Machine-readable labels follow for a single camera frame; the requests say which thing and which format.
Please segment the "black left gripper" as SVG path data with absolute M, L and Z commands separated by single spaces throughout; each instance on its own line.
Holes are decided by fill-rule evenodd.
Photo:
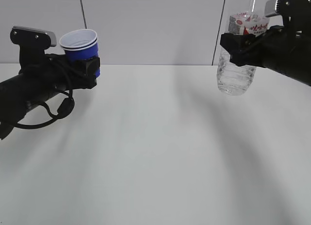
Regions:
M 100 58 L 71 62 L 65 55 L 46 54 L 40 65 L 27 66 L 19 74 L 37 79 L 48 89 L 92 89 L 100 75 Z

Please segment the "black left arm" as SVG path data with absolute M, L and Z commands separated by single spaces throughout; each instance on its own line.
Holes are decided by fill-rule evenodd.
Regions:
M 94 88 L 99 68 L 97 56 L 70 62 L 57 54 L 46 54 L 42 62 L 22 67 L 18 75 L 0 84 L 0 138 L 6 138 L 14 128 L 40 129 L 67 117 L 75 107 L 74 90 Z M 20 123 L 39 106 L 46 109 L 50 120 Z

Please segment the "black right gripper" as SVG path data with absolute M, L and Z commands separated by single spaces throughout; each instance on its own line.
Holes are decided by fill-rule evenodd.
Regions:
M 311 36 L 290 33 L 282 26 L 271 27 L 266 34 L 221 35 L 220 45 L 236 66 L 260 66 L 311 85 Z

